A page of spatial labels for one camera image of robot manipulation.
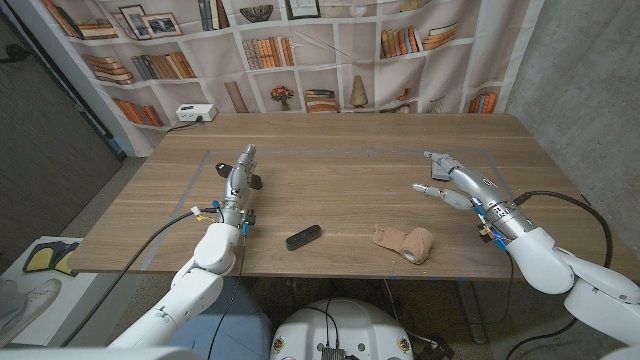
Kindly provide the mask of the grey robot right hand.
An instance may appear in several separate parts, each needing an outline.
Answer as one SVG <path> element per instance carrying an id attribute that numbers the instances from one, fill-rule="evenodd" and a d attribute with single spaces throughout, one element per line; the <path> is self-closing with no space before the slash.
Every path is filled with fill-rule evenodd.
<path id="1" fill-rule="evenodd" d="M 431 159 L 434 167 L 445 171 L 449 179 L 458 189 L 465 192 L 465 195 L 419 183 L 413 184 L 415 191 L 439 198 L 457 210 L 475 208 L 476 212 L 485 216 L 489 222 L 495 222 L 511 212 L 507 198 L 488 178 L 466 168 L 448 154 L 425 152 L 424 157 Z"/>

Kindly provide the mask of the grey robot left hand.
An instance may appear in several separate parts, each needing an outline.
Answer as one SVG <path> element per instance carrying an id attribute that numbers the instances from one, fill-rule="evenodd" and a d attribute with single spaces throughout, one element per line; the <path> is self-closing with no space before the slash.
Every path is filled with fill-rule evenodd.
<path id="1" fill-rule="evenodd" d="M 239 156 L 236 165 L 224 163 L 216 165 L 218 174 L 226 178 L 222 208 L 227 212 L 242 210 L 248 201 L 249 189 L 258 189 L 257 185 L 252 184 L 257 166 L 254 161 L 255 153 L 255 145 L 249 144 Z"/>

